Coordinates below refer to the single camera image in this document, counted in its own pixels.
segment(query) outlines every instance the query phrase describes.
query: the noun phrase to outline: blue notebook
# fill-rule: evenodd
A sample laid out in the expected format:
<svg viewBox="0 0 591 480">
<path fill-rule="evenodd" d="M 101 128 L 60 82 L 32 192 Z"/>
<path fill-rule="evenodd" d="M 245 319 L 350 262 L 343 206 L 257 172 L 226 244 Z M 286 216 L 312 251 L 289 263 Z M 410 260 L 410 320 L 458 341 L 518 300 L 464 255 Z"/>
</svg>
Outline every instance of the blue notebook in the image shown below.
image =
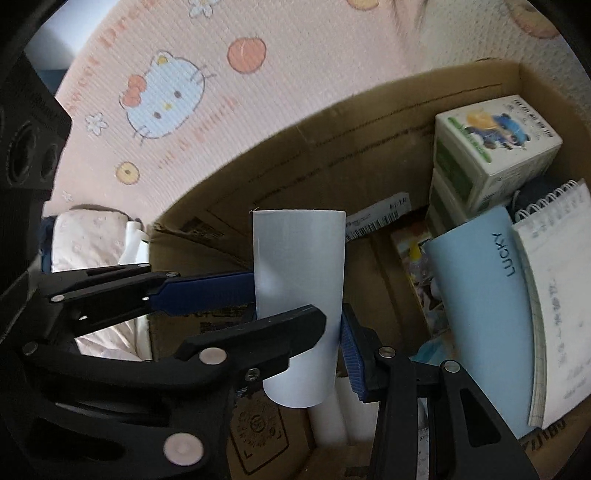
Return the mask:
<svg viewBox="0 0 591 480">
<path fill-rule="evenodd" d="M 534 337 L 512 222 L 495 207 L 426 245 L 459 360 L 520 438 L 528 425 Z"/>
</svg>

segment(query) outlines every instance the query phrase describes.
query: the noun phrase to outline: hello kitty face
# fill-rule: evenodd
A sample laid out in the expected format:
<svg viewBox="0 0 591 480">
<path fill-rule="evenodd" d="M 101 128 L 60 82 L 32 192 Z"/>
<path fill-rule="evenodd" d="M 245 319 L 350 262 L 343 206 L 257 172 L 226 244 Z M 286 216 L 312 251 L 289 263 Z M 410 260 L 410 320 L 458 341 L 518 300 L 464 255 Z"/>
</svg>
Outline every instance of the hello kitty face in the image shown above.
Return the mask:
<svg viewBox="0 0 591 480">
<path fill-rule="evenodd" d="M 191 62 L 160 51 L 144 76 L 132 75 L 119 103 L 135 135 L 161 138 L 180 127 L 197 108 L 205 77 Z"/>
</svg>

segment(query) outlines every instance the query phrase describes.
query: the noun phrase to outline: notebook spiral binding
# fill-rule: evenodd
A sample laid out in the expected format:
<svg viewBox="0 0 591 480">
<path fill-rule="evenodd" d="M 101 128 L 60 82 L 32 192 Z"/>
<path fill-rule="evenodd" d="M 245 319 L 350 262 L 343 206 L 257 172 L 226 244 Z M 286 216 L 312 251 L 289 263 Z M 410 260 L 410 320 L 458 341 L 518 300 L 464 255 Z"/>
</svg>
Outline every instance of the notebook spiral binding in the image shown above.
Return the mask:
<svg viewBox="0 0 591 480">
<path fill-rule="evenodd" d="M 560 196 L 565 195 L 569 191 L 575 191 L 578 186 L 579 184 L 576 181 L 569 180 L 567 183 L 563 184 L 560 188 L 555 189 L 552 193 L 549 193 L 544 198 L 540 198 L 535 203 L 530 203 L 525 209 L 518 210 L 515 213 L 515 221 L 519 222 L 529 218 L 535 212 L 540 212 L 544 207 L 550 205 L 551 202 L 555 202 Z M 573 207 L 576 207 L 576 201 L 573 202 Z M 566 206 L 564 212 L 557 212 L 557 216 L 560 219 L 564 213 L 568 212 L 569 208 Z"/>
</svg>

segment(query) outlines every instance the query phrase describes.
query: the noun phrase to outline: green and white box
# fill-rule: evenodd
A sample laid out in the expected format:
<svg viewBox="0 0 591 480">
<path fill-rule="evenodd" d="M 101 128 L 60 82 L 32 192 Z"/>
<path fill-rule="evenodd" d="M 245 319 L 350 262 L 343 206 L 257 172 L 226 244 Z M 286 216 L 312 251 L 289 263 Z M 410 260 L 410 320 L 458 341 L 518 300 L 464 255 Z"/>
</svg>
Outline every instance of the green and white box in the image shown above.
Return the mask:
<svg viewBox="0 0 591 480">
<path fill-rule="evenodd" d="M 470 216 L 543 174 L 562 139 L 519 95 L 440 113 L 433 162 Z"/>
<path fill-rule="evenodd" d="M 460 226 L 470 219 L 462 204 L 449 189 L 437 170 L 433 170 L 431 190 L 429 191 L 429 205 L 435 208 L 438 217 L 447 230 Z"/>
</svg>

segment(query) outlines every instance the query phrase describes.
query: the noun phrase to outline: white notebook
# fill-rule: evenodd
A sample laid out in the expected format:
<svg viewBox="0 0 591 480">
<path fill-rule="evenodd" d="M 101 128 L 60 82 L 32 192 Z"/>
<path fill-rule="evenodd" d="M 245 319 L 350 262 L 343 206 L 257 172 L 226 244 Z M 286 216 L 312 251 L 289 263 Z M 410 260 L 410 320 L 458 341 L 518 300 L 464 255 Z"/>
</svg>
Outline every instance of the white notebook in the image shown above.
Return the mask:
<svg viewBox="0 0 591 480">
<path fill-rule="evenodd" d="M 515 220 L 534 329 L 529 424 L 545 429 L 591 394 L 589 190 L 571 181 Z"/>
</svg>

